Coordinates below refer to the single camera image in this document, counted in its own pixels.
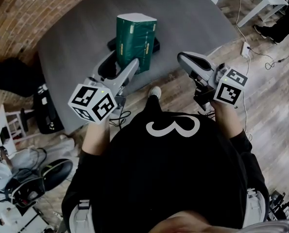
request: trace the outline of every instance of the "white number 3 print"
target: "white number 3 print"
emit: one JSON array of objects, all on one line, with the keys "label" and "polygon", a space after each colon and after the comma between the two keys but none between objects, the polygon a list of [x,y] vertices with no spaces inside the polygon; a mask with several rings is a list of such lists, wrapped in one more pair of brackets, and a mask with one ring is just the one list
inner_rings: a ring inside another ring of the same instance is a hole
[{"label": "white number 3 print", "polygon": [[149,122],[146,125],[146,130],[148,131],[148,133],[150,135],[155,136],[155,137],[165,136],[165,135],[169,134],[173,130],[176,130],[181,136],[184,136],[184,137],[191,137],[191,136],[193,136],[194,134],[197,133],[197,131],[199,130],[199,127],[200,127],[200,122],[199,122],[199,120],[196,117],[187,116],[187,115],[182,115],[182,116],[177,116],[177,117],[188,117],[191,120],[193,120],[193,122],[194,122],[193,129],[184,130],[174,121],[171,125],[169,125],[167,128],[165,128],[163,130],[155,130],[155,129],[153,129],[154,122]]}]

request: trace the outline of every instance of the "white shoulder strap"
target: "white shoulder strap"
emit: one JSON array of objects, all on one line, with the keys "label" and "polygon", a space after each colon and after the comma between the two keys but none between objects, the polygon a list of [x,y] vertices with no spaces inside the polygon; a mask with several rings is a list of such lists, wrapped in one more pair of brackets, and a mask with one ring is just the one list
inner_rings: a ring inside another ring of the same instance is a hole
[{"label": "white shoulder strap", "polygon": [[80,200],[74,207],[69,218],[69,226],[71,233],[95,233],[89,200]]},{"label": "white shoulder strap", "polygon": [[259,191],[250,188],[247,191],[247,204],[245,218],[242,227],[247,227],[252,224],[264,221],[265,217],[265,200]]}]

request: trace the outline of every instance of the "sleeve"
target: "sleeve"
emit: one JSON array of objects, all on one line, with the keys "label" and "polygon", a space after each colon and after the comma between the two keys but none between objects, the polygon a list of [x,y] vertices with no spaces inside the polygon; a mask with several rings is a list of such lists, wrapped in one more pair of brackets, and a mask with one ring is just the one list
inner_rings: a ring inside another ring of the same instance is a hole
[{"label": "sleeve", "polygon": [[100,176],[97,173],[101,162],[101,156],[88,154],[84,151],[80,153],[78,167],[61,205],[64,223],[68,231],[70,230],[69,217],[72,210],[79,200],[91,198],[92,184],[99,182]]},{"label": "sleeve", "polygon": [[259,163],[257,162],[256,156],[251,153],[252,145],[248,140],[244,130],[239,135],[231,138],[230,141],[237,152],[240,154],[241,159],[245,165],[248,177],[248,188],[255,188],[264,197],[266,205],[266,218],[269,211],[270,195],[265,185],[265,180]]}]

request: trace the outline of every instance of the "black shirt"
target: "black shirt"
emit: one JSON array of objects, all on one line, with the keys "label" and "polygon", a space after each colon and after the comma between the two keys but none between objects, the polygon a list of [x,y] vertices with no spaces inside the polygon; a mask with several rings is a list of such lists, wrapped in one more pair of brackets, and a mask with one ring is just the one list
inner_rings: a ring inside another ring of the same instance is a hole
[{"label": "black shirt", "polygon": [[62,203],[66,225],[78,201],[90,199],[96,233],[147,233],[183,210],[211,225],[242,228],[247,188],[269,204],[251,149],[244,131],[226,139],[205,116],[140,113],[101,156],[81,153]]}]

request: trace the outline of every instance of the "person's left arm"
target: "person's left arm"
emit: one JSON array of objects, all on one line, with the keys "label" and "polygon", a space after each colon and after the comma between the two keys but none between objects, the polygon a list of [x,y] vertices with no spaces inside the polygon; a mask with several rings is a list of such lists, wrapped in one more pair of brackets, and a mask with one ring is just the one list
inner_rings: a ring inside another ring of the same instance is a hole
[{"label": "person's left arm", "polygon": [[91,199],[97,196],[94,193],[95,184],[100,182],[100,167],[102,165],[103,151],[110,142],[109,123],[90,123],[80,153],[80,160],[69,185],[66,195],[62,201],[62,214],[65,225],[69,231],[69,217],[74,207],[80,200]]}]

